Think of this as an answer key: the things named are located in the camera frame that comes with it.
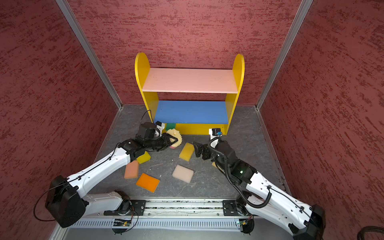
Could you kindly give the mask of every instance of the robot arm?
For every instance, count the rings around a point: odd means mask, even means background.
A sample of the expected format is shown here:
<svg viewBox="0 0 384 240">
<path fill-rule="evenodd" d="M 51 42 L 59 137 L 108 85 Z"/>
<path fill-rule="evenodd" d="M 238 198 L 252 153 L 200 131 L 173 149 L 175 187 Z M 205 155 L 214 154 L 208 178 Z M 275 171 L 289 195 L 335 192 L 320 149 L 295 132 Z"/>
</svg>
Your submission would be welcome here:
<svg viewBox="0 0 384 240">
<path fill-rule="evenodd" d="M 255 168 L 238 159 L 228 142 L 221 140 L 220 128 L 210 129 L 209 134 L 208 144 L 194 142 L 196 157 L 202 155 L 204 160 L 211 158 L 239 192 L 237 202 L 245 205 L 247 210 L 241 214 L 261 216 L 288 231 L 295 240 L 322 238 L 325 213 L 321 207 L 309 206 L 293 198 L 269 182 Z"/>
<path fill-rule="evenodd" d="M 53 179 L 45 207 L 60 226 L 71 226 L 82 216 L 100 211 L 118 210 L 122 215 L 126 214 L 131 206 L 125 193 L 87 193 L 108 175 L 143 155 L 146 150 L 161 151 L 175 144 L 177 138 L 167 133 L 161 134 L 164 128 L 165 124 L 160 122 L 140 124 L 135 138 L 119 143 L 101 160 L 66 179 L 62 176 Z"/>
</svg>

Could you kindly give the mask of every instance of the textured red wall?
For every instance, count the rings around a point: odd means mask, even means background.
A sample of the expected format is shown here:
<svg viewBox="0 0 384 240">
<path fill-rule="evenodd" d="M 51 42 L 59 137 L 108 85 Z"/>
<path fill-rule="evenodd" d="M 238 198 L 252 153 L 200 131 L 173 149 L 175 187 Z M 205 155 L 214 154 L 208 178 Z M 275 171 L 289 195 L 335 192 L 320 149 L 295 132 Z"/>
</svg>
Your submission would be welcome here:
<svg viewBox="0 0 384 240">
<path fill-rule="evenodd" d="M 68 0 L 123 103 L 140 103 L 134 62 L 152 67 L 232 69 L 245 57 L 238 104 L 256 104 L 301 0 Z M 223 100 L 225 94 L 161 94 Z"/>
<path fill-rule="evenodd" d="M 315 0 L 262 106 L 292 193 L 324 239 L 384 226 L 384 2 Z"/>
<path fill-rule="evenodd" d="M 93 162 L 117 107 L 54 0 L 2 1 L 0 16 L 0 238 L 46 239 L 38 196 Z"/>
</svg>

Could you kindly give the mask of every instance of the gear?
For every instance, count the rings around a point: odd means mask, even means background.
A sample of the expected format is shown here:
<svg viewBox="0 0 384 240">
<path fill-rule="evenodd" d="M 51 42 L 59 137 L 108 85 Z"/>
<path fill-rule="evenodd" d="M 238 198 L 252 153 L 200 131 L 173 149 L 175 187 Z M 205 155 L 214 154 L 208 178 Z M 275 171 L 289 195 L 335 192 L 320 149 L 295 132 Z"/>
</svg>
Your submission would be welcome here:
<svg viewBox="0 0 384 240">
<path fill-rule="evenodd" d="M 182 136 L 181 136 L 181 134 L 180 134 L 180 132 L 178 131 L 178 130 L 176 130 L 176 129 L 169 129 L 168 131 L 167 131 L 167 133 L 169 134 L 169 135 L 171 135 L 171 136 L 174 136 L 175 138 L 177 138 L 178 139 L 178 141 L 177 141 L 177 143 L 175 143 L 175 144 L 172 144 L 171 146 L 170 146 L 170 148 L 176 148 L 177 146 L 179 146 L 180 144 L 181 144 L 181 142 L 183 141 L 183 138 L 182 138 Z"/>
</svg>

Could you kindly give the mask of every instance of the blue shelf board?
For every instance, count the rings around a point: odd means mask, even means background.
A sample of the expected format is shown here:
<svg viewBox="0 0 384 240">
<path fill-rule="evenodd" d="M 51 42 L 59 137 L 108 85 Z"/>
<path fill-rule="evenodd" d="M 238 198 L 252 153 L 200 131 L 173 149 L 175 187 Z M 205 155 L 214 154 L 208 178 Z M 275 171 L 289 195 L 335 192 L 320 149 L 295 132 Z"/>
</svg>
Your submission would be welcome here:
<svg viewBox="0 0 384 240">
<path fill-rule="evenodd" d="M 155 122 L 228 124 L 227 108 L 221 101 L 159 101 Z"/>
</svg>

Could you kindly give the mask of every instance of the toy shelf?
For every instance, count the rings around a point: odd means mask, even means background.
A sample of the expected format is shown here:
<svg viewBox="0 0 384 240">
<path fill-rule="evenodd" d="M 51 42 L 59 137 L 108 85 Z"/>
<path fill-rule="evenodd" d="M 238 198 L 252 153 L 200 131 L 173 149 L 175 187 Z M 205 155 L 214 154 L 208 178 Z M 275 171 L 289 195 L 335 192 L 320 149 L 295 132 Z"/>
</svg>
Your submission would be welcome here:
<svg viewBox="0 0 384 240">
<path fill-rule="evenodd" d="M 145 53 L 138 53 L 135 74 L 153 122 L 176 124 L 181 134 L 208 135 L 221 128 L 227 134 L 244 79 L 244 57 L 238 54 L 232 70 L 151 68 Z M 159 101 L 158 92 L 226 93 L 225 101 Z"/>
</svg>

